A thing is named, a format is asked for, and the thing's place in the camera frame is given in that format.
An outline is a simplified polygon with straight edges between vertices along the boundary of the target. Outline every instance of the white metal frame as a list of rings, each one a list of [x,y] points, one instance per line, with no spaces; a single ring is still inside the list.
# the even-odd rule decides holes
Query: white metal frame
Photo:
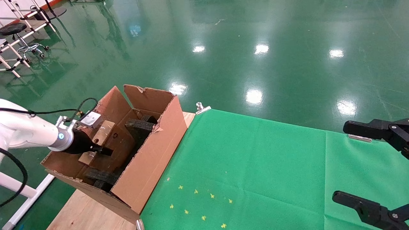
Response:
[[[36,189],[25,186],[21,195],[27,197],[27,200],[21,205],[21,207],[14,213],[10,220],[3,226],[2,230],[12,230],[16,224],[21,220],[24,214],[31,208],[35,201],[40,197],[40,195],[45,191],[48,185],[52,182],[54,176],[48,174],[44,180],[37,186]],[[21,186],[21,182],[0,172],[0,186],[6,187],[11,191],[18,191]]]
[[[23,62],[28,68],[30,68],[30,65],[22,58],[22,56],[5,40],[5,39],[0,39],[0,49],[3,47],[8,47],[13,51],[13,53],[17,56],[16,59],[4,59],[0,55],[0,62],[3,63],[3,65],[6,67],[5,69],[0,69],[1,71],[10,71],[12,72],[16,77],[20,78],[20,75],[14,70],[18,65],[20,65],[21,62]],[[15,61],[13,66],[10,66],[8,64],[9,61]]]
[[[33,28],[30,23],[27,21],[27,19],[29,19],[30,17],[40,13],[41,16],[44,18],[45,23],[43,24],[45,25],[49,25],[51,27],[51,29],[56,32],[56,30],[54,29],[54,27],[51,25],[51,22],[47,19],[47,17],[44,15],[44,13],[41,11],[39,5],[37,4],[37,2],[35,0],[31,0],[35,6],[35,9],[20,9],[19,7],[16,7],[13,3],[12,0],[4,0],[4,2],[6,3],[6,5],[10,8],[10,10],[14,13],[14,15],[16,16],[15,18],[4,18],[4,17],[0,17],[0,19],[9,19],[9,20],[21,20],[23,21],[27,27],[31,30],[34,31],[36,28]],[[22,12],[31,12],[30,14],[28,14],[27,16],[24,16],[24,14]]]

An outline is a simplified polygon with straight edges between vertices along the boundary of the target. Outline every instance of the black stool seat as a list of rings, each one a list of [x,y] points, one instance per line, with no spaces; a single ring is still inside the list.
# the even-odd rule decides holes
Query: black stool seat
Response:
[[[24,23],[13,23],[6,25],[0,29],[0,34],[3,36],[8,36],[12,34],[17,34],[27,28],[27,25]]]

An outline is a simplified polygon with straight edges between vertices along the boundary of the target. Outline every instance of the metal binder clip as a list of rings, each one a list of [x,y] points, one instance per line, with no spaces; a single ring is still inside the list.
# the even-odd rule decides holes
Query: metal binder clip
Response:
[[[211,109],[210,106],[203,107],[201,102],[196,103],[196,106],[198,107],[198,111],[196,112],[196,115],[199,115]]]

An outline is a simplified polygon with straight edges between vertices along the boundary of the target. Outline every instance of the stool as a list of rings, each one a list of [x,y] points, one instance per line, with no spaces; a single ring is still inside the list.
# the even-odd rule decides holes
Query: stool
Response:
[[[27,52],[32,52],[33,54],[38,52],[41,58],[45,58],[44,53],[38,47],[41,46],[44,50],[48,50],[49,46],[43,46],[42,44],[39,44],[39,43],[27,44],[24,38],[18,34],[26,28],[27,28],[27,25],[24,23],[9,24],[0,29],[0,35],[2,36],[16,35],[17,38],[22,43],[21,48],[18,49],[17,52],[23,54],[23,57],[27,62],[30,62],[30,60],[25,55]]]

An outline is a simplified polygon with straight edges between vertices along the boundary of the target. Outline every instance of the wooden table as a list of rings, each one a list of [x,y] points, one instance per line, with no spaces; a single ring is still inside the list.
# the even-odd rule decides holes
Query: wooden table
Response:
[[[189,127],[195,114],[183,112]],[[76,190],[47,230],[135,230],[136,226],[116,215],[83,192]]]

